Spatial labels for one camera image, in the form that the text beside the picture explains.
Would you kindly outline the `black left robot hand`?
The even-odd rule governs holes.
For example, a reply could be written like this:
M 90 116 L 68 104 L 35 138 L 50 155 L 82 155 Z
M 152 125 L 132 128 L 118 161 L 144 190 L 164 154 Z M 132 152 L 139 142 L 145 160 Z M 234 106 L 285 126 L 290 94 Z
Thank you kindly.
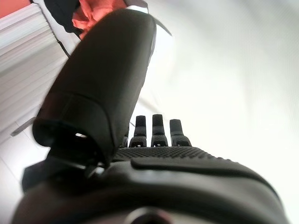
M 178 119 L 129 122 L 154 48 L 156 22 L 121 9 L 75 48 L 34 120 L 50 151 L 26 167 L 14 224 L 286 224 L 259 174 L 193 147 Z

